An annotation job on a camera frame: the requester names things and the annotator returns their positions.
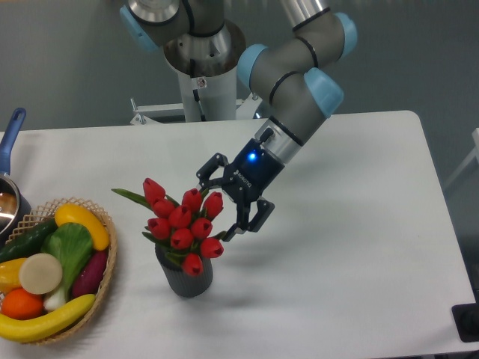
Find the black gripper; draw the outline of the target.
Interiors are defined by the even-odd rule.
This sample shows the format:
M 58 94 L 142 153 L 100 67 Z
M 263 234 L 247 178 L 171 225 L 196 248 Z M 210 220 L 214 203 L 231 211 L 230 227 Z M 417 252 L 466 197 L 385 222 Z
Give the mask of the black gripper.
M 212 179 L 219 168 L 225 168 L 223 176 Z M 261 229 L 275 204 L 259 196 L 283 169 L 281 161 L 262 148 L 259 141 L 251 139 L 230 164 L 225 155 L 215 153 L 196 172 L 197 188 L 222 188 L 237 204 L 237 219 L 223 236 L 224 242 L 236 234 L 257 233 Z M 252 202 L 257 211 L 250 219 Z

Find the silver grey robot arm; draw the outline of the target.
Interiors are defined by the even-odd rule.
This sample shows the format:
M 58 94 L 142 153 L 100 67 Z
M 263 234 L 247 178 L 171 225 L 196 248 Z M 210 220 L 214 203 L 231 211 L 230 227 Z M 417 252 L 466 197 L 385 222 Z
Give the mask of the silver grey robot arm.
M 268 103 L 272 114 L 233 161 L 215 154 L 197 173 L 200 189 L 220 188 L 237 207 L 225 234 L 257 232 L 274 209 L 263 191 L 342 103 L 324 66 L 357 44 L 354 22 L 326 1 L 283 1 L 293 38 L 270 49 L 247 46 L 222 1 L 128 1 L 120 17 L 146 51 L 162 49 L 177 73 L 189 122 L 233 120 L 237 84 Z

